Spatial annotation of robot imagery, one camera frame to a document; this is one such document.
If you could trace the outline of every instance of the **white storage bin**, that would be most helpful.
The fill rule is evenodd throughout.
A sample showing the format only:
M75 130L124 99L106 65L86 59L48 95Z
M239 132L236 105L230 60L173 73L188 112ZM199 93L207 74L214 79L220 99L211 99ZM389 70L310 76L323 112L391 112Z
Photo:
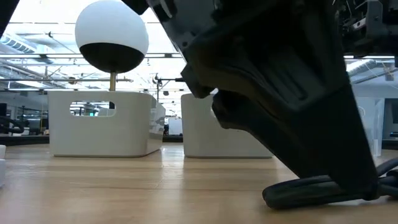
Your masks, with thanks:
M223 129L211 110L213 95L181 97L184 154L187 157L271 158L272 153L245 131Z
M145 93L50 91L50 150L55 156L140 157L162 146L165 108ZM115 110L74 116L74 101L111 101Z
M356 97L359 114L374 157L381 155L384 98Z

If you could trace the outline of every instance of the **spherical lamp shade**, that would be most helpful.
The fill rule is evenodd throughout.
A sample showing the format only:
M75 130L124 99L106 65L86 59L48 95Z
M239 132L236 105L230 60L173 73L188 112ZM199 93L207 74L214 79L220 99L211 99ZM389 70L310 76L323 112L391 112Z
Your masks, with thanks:
M121 1L97 1L76 21L75 37L81 54L104 72L124 73L136 68L148 51L142 19Z

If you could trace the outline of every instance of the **ceiling light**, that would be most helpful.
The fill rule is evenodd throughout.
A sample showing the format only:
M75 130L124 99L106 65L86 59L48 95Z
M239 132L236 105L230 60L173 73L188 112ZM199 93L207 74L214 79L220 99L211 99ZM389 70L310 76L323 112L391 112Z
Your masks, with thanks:
M109 102L93 102L92 105L108 105Z
M353 62L353 63L351 63L351 64L348 64L348 65L346 66L346 71L347 71L347 72L350 72L350 71L352 71L352 70L354 70L354 69L356 69L356 68L359 68L360 66L363 66L363 65L367 64L367 63L370 62L370 61L371 61L371 59L365 59L365 60L358 60L358 61L356 61L356 62Z
M69 110L72 110L72 111L80 111L80 110L82 110L82 111L84 111L85 109L84 108L69 108Z
M0 54L0 58L40 58L38 54Z
M151 58L151 57L154 57L154 58L165 57L165 54L147 54L145 57L146 57L146 58Z
M74 89L44 89L44 91L73 91Z
M82 54L47 54L47 58L84 58Z
M23 84L23 85L29 85L29 86L37 87L37 88L47 88L47 87L49 87L48 85L44 85L42 83L35 82L35 81L16 81L16 83Z
M109 91L108 89L78 89L78 91Z
M215 95L216 93L218 93L218 89L217 88L215 88L210 94Z
M70 107L71 107L71 108L74 108L74 107L84 107L84 105L70 105Z
M39 91L39 89L35 89L35 88L10 88L10 89L6 89L9 91Z
M353 55L345 55L345 59L355 59ZM358 59L394 59L394 56L366 56Z

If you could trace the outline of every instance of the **black cable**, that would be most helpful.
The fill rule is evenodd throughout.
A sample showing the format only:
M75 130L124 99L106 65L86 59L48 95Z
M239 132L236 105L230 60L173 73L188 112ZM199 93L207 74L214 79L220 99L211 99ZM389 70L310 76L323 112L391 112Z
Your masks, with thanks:
M17 126L18 128L10 128L9 123ZM0 116L0 131L22 134L25 131L25 127L21 123L14 121L13 119L9 119L5 116Z
M375 200L380 196L398 197L398 158L377 166L379 181L374 192L352 193L341 189L327 175L296 179L267 187L262 197L270 208L288 209L349 200Z

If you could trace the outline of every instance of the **wood surface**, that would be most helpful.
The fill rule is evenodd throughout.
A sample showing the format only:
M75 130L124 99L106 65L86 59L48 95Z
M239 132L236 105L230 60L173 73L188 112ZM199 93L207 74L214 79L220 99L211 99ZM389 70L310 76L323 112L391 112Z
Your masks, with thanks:
M383 151L377 162L398 156ZM269 209L264 187L295 178L277 159L187 159L167 144L135 159L53 158L47 145L7 148L1 224L396 224L386 197Z

